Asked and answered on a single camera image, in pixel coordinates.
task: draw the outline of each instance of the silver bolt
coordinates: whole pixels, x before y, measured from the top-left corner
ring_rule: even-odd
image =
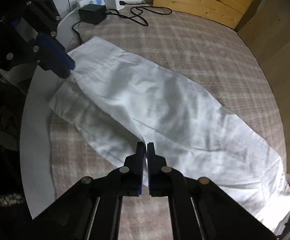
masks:
[[[39,47],[37,45],[33,46],[32,51],[33,52],[38,52],[39,51]]]
[[[163,166],[161,170],[164,173],[169,173],[172,171],[172,168],[170,166]]]
[[[12,60],[13,57],[14,57],[14,54],[13,54],[12,52],[10,52],[10,53],[8,53],[8,54],[6,55],[6,59],[7,59],[7,60]]]
[[[92,178],[90,178],[90,177],[83,177],[82,178],[83,184],[90,184],[91,182],[92,182]]]
[[[128,173],[129,172],[129,167],[123,166],[119,168],[120,173]]]
[[[209,183],[209,178],[207,178],[207,177],[200,177],[200,178],[198,179],[198,182],[199,182],[200,184],[206,185],[206,184]]]

